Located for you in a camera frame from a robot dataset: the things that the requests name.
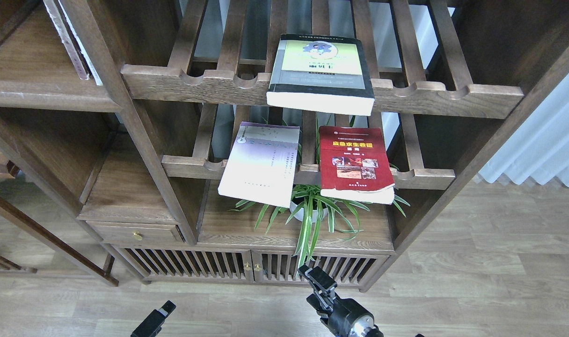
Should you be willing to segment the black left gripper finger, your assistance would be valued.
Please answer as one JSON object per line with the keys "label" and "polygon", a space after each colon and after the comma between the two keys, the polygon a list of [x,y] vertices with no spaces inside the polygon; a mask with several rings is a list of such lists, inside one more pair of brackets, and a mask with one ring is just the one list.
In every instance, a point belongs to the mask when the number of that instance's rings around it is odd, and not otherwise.
{"label": "black left gripper finger", "polygon": [[166,318],[174,311],[177,306],[168,300],[159,309],[154,309],[142,321],[141,324],[131,333],[131,337],[155,337]]}

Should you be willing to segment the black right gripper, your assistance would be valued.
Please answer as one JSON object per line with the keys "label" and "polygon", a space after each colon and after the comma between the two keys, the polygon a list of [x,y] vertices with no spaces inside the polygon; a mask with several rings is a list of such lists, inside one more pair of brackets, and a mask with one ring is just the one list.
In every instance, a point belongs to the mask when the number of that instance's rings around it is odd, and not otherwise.
{"label": "black right gripper", "polygon": [[337,282],[319,266],[302,265],[298,269],[313,288],[315,295],[306,301],[316,310],[320,320],[336,337],[382,337],[374,316],[357,301],[336,298]]}

